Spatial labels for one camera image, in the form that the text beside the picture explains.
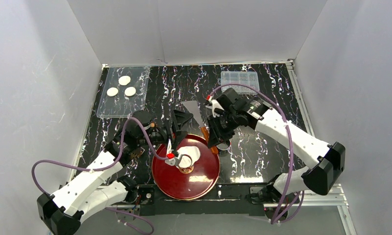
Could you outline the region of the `wooden rolling pin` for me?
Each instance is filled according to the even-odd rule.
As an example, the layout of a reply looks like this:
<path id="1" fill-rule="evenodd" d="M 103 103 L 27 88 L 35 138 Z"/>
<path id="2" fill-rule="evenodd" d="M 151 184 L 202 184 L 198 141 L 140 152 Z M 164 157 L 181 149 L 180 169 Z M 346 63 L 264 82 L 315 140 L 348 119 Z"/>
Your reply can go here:
<path id="1" fill-rule="evenodd" d="M 144 153 L 144 151 L 145 151 L 145 149 L 143 149 L 142 147 L 131 151 L 130 155 L 129 155 L 129 159 L 133 160 L 133 159 L 139 158 Z"/>

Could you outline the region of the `metal ring cutter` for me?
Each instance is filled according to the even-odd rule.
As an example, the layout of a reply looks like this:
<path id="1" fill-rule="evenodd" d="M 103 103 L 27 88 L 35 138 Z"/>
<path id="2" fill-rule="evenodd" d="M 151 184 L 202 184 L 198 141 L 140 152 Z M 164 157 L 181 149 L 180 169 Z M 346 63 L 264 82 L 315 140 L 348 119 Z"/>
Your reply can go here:
<path id="1" fill-rule="evenodd" d="M 231 146 L 231 142 L 230 141 L 224 141 L 220 144 L 218 144 L 216 147 L 219 151 L 227 151 Z"/>

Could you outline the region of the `scraper knife orange handle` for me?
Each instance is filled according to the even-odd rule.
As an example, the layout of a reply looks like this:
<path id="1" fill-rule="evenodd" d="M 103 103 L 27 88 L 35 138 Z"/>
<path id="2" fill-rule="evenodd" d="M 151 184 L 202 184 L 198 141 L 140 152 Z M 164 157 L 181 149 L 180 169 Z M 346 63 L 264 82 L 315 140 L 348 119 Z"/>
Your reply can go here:
<path id="1" fill-rule="evenodd" d="M 193 114 L 193 118 L 199 125 L 199 129 L 201 130 L 206 142 L 209 141 L 209 132 L 208 129 L 202 119 L 201 112 L 199 110 L 198 101 L 190 100 L 190 101 L 182 101 L 182 105 L 191 113 Z"/>

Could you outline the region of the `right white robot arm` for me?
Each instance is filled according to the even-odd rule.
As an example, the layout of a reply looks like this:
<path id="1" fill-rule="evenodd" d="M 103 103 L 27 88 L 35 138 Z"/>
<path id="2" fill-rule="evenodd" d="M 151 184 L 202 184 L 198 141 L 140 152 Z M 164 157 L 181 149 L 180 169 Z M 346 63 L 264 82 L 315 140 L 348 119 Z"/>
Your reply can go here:
<path id="1" fill-rule="evenodd" d="M 303 131 L 288 121 L 282 109 L 263 94 L 246 99 L 228 88 L 217 98 L 208 95 L 205 104 L 212 110 L 208 117 L 208 147 L 230 140 L 235 129 L 248 126 L 276 140 L 305 164 L 268 183 L 268 191 L 276 195 L 303 190 L 327 195 L 345 168 L 344 145 L 329 144 Z"/>

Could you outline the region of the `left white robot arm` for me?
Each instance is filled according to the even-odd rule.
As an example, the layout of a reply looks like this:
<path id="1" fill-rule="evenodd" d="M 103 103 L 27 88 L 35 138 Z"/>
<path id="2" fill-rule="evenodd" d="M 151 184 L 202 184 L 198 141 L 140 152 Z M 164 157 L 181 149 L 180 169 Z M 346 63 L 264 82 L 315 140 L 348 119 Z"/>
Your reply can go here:
<path id="1" fill-rule="evenodd" d="M 53 193 L 43 191 L 37 199 L 40 219 L 54 235 L 73 235 L 90 216 L 126 200 L 137 186 L 127 176 L 104 189 L 98 187 L 139 158 L 146 146 L 155 158 L 178 167 L 185 156 L 178 145 L 188 134 L 182 127 L 192 118 L 191 113 L 174 110 L 171 119 L 158 126 L 147 111 L 134 112 L 87 168 L 70 166 L 80 174 Z"/>

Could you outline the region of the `white dough piece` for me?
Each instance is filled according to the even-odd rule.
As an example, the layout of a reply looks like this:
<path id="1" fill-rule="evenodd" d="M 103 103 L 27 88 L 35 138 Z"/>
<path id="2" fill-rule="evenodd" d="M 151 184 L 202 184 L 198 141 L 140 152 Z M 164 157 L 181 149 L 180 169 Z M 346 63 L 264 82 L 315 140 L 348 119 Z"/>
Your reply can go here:
<path id="1" fill-rule="evenodd" d="M 181 153 L 188 155 L 193 160 L 193 165 L 199 160 L 201 152 L 196 146 L 184 146 L 180 148 Z"/>

